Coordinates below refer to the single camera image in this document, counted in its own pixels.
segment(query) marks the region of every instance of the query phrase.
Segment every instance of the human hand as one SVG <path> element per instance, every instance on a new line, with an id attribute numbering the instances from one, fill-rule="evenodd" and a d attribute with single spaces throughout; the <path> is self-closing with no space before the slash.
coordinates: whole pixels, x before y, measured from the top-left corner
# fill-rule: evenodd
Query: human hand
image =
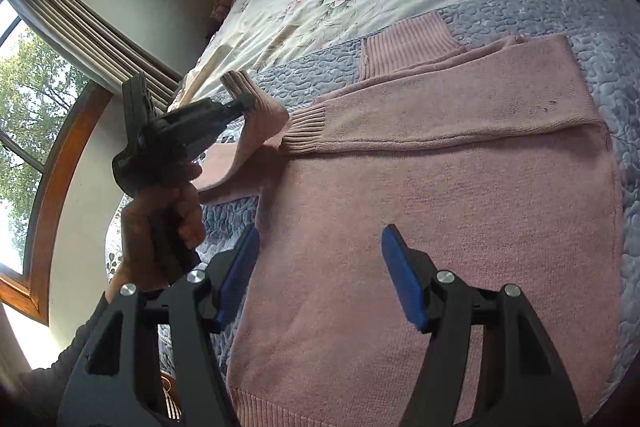
<path id="1" fill-rule="evenodd" d="M 122 210 L 122 263 L 111 279 L 107 292 L 108 302 L 125 283 L 132 282 L 142 291 L 167 286 L 162 270 L 156 263 L 156 252 L 151 239 L 148 216 L 162 208 L 174 207 L 182 218 L 178 234 L 187 248 L 195 248 L 205 238 L 202 209 L 198 191 L 190 183 L 202 172 L 199 165 L 185 163 L 174 169 L 168 186 L 147 187 Z"/>

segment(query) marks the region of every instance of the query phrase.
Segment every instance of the wooden window frame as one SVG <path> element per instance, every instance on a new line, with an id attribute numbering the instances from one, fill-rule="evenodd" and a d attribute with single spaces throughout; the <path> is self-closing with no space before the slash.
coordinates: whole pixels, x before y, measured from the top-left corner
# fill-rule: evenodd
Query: wooden window frame
<path id="1" fill-rule="evenodd" d="M 46 326 L 53 247 L 66 193 L 84 146 L 112 96 L 91 80 L 84 86 L 44 166 L 27 229 L 23 273 L 0 264 L 0 300 Z"/>

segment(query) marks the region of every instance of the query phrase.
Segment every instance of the green foliage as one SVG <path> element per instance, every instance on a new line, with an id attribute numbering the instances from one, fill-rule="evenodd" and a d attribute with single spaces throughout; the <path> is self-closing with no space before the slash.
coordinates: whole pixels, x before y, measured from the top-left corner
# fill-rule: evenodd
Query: green foliage
<path id="1" fill-rule="evenodd" d="M 28 28 L 14 51 L 0 59 L 0 129 L 44 164 L 87 79 Z M 0 199 L 12 204 L 9 230 L 20 257 L 39 182 L 36 169 L 0 148 Z"/>

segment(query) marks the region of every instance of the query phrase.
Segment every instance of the silver bolt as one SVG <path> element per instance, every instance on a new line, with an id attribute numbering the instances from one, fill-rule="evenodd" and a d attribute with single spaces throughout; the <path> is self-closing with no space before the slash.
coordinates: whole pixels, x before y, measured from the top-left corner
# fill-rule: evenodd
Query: silver bolt
<path id="1" fill-rule="evenodd" d="M 510 297 L 520 297 L 522 290 L 517 284 L 508 284 L 504 287 L 504 292 Z"/>
<path id="2" fill-rule="evenodd" d="M 436 273 L 436 279 L 442 284 L 451 284 L 454 280 L 456 280 L 456 276 L 453 275 L 449 270 L 440 270 Z"/>
<path id="3" fill-rule="evenodd" d="M 120 287 L 120 295 L 130 297 L 137 291 L 137 289 L 138 288 L 136 288 L 135 284 L 133 284 L 132 282 L 128 282 Z"/>
<path id="4" fill-rule="evenodd" d="M 191 270 L 188 274 L 187 274 L 187 280 L 190 283 L 193 284 L 197 284 L 199 282 L 204 281 L 204 278 L 206 277 L 206 273 L 204 273 L 202 270 Z"/>

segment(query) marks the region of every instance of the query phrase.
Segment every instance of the curtain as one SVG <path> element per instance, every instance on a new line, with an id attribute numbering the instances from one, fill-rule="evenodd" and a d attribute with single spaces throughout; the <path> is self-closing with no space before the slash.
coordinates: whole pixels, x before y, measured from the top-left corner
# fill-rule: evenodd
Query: curtain
<path id="1" fill-rule="evenodd" d="M 154 105 L 173 100 L 180 74 L 150 57 L 81 0 L 8 0 L 29 27 L 101 86 L 121 94 L 122 83 L 145 73 Z"/>

